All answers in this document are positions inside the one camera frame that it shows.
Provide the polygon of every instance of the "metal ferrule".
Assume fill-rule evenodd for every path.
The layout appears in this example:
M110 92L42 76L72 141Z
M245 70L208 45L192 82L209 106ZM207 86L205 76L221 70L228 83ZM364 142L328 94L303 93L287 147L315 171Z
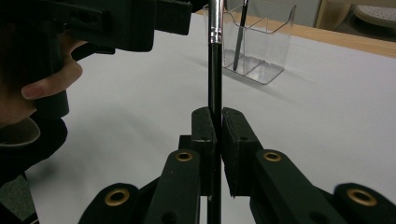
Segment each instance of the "metal ferrule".
M210 43L221 44L223 24L223 0L212 0L210 4Z

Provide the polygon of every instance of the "person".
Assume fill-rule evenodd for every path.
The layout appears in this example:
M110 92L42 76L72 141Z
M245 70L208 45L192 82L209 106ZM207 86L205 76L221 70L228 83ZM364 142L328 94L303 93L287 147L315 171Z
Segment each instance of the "person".
M82 74L72 51L85 42L69 34L59 36L63 68L50 77L26 83L26 69L18 43L15 24L0 21L0 188L30 166L52 155L67 136L61 119L45 120L35 116L34 100L67 89ZM41 135L28 146L12 148L1 142L2 134L13 125L31 118Z

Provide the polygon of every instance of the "black rod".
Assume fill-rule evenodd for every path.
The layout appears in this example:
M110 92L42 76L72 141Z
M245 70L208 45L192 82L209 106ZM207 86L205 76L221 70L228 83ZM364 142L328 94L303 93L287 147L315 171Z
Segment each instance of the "black rod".
M222 14L223 1L209 1L208 20L208 107L218 142L213 158L211 190L207 199L207 223L221 223L221 109L222 109Z

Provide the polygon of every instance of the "finger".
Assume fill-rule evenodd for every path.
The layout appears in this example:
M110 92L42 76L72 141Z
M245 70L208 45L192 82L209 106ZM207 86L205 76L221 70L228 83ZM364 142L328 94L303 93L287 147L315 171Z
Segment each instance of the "finger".
M61 35L59 37L59 43L61 47L62 56L67 57L72 53L73 50L86 44L87 42L83 40L75 39L66 33L65 35Z
M19 92L9 92L0 83L0 128L19 122L35 112L32 101L23 99Z
M25 99L35 100L66 90L82 74L82 67L70 56L64 60L64 67L50 77L41 79L22 88Z

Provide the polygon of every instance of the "dark sleeve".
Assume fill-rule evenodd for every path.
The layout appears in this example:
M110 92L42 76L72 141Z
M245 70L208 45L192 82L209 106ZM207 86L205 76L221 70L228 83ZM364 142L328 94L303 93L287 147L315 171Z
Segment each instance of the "dark sleeve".
M0 150L0 188L13 180L32 165L47 159L66 140L67 129L61 119L40 119L31 117L41 131L40 137L33 144L12 149Z

